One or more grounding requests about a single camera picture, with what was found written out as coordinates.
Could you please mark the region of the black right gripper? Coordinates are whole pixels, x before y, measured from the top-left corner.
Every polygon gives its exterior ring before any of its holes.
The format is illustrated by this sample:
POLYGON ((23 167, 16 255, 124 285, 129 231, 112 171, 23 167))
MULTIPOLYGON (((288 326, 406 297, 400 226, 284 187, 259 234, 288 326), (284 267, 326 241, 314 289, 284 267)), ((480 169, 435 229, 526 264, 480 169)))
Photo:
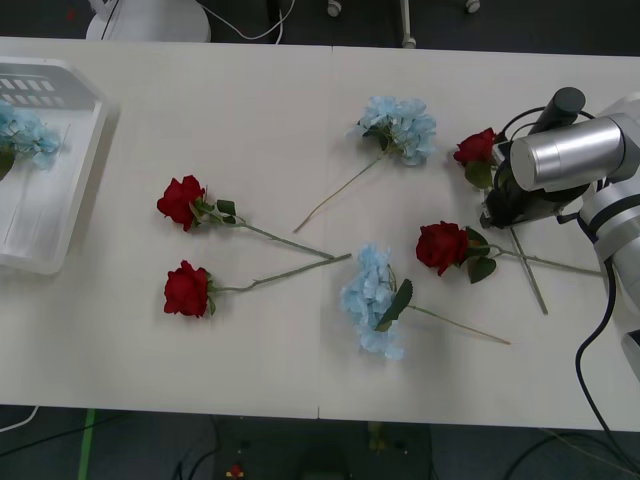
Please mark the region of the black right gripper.
POLYGON ((505 229, 531 220, 531 194, 516 182, 510 167, 498 167, 493 186, 482 203, 484 229, 505 229))

